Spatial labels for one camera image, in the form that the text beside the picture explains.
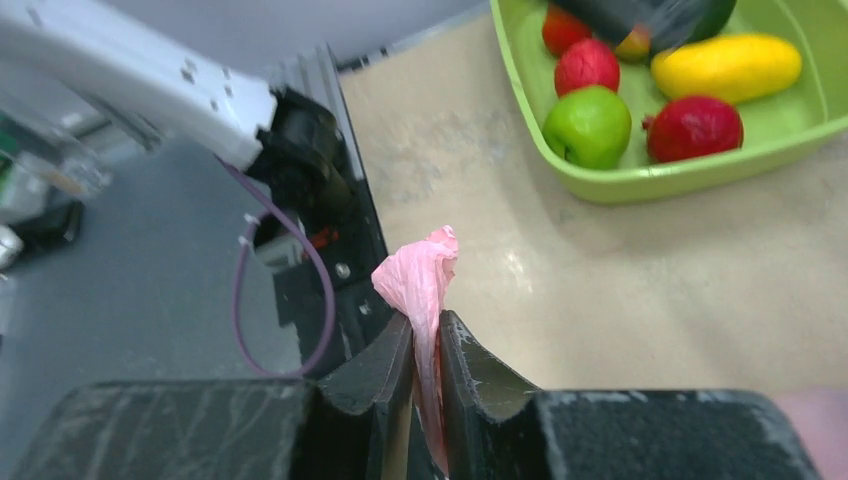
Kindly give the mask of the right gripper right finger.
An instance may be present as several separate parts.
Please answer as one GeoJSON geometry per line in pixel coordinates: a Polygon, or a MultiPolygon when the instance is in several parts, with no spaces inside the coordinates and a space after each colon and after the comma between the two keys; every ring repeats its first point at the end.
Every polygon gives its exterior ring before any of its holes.
{"type": "Polygon", "coordinates": [[[441,316],[453,479],[815,479],[784,413],[745,390],[544,390],[441,316]]]}

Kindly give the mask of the pink plastic bag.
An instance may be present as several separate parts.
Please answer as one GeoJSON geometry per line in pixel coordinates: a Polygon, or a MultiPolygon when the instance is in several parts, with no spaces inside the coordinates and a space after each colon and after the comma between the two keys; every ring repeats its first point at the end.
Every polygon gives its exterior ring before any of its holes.
{"type": "Polygon", "coordinates": [[[400,247],[371,274],[376,292],[409,320],[413,333],[415,372],[413,398],[427,447],[435,464],[449,474],[443,414],[440,316],[455,276],[459,243],[449,225],[425,239],[400,247]]]}

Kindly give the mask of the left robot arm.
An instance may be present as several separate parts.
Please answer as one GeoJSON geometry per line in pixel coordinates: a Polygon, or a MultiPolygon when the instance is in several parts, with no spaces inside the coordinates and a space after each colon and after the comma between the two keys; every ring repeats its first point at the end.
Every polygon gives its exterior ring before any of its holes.
{"type": "Polygon", "coordinates": [[[268,208],[341,222],[361,168],[345,155],[346,106],[325,47],[297,57],[286,85],[242,73],[100,1],[5,1],[1,53],[207,148],[268,208]]]}

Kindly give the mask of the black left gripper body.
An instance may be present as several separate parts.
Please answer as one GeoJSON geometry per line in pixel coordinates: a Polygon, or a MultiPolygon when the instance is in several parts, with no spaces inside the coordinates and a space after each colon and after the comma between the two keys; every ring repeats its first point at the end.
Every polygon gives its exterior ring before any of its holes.
{"type": "Polygon", "coordinates": [[[707,11],[706,1],[692,0],[557,0],[553,4],[615,46],[640,27],[647,31],[652,52],[682,45],[707,11]]]}

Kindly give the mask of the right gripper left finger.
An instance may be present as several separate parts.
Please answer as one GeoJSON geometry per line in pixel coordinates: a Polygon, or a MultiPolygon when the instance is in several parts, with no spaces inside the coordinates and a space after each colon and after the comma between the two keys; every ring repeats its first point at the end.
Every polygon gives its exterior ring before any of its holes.
{"type": "Polygon", "coordinates": [[[109,382],[67,394],[17,479],[401,479],[412,332],[395,315],[320,381],[109,382]]]}

